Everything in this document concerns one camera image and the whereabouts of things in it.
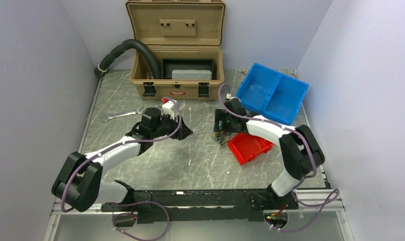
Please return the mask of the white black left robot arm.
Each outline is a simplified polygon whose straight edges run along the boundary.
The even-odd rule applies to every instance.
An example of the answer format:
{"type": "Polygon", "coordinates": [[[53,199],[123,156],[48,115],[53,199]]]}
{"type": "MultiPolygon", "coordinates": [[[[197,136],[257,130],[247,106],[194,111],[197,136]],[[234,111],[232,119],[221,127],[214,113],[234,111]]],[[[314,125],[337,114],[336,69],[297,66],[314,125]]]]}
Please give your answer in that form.
{"type": "Polygon", "coordinates": [[[51,192],[61,200],[62,212],[84,212],[95,203],[114,203],[122,211],[129,210],[136,202],[134,188],[118,180],[103,182],[103,175],[124,161],[142,155],[154,142],[168,138],[181,141],[192,134],[181,114],[147,108],[141,120],[115,143],[87,154],[69,154],[51,192]]]}

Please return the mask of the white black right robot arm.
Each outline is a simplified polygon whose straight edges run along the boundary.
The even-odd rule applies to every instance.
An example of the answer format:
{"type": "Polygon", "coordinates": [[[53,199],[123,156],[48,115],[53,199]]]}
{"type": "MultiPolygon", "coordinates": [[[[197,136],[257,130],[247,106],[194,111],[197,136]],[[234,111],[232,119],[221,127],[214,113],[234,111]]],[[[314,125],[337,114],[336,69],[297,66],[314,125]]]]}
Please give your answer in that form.
{"type": "Polygon", "coordinates": [[[325,155],[312,130],[307,125],[282,125],[257,113],[247,113],[237,98],[215,110],[214,131],[245,133],[263,138],[280,147],[284,170],[268,186],[266,201],[279,208],[286,196],[305,178],[316,173],[325,162],[325,155]]]}

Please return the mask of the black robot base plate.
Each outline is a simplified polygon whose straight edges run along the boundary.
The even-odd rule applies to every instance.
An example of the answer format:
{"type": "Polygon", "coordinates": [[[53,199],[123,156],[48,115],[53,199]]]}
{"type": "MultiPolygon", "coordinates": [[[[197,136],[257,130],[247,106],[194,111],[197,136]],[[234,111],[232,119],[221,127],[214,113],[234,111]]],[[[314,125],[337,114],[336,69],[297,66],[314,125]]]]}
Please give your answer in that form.
{"type": "Polygon", "coordinates": [[[106,202],[102,212],[136,212],[137,223],[165,221],[235,220],[263,221],[263,214],[297,210],[288,194],[273,197],[266,189],[135,190],[119,204],[106,202]]]}

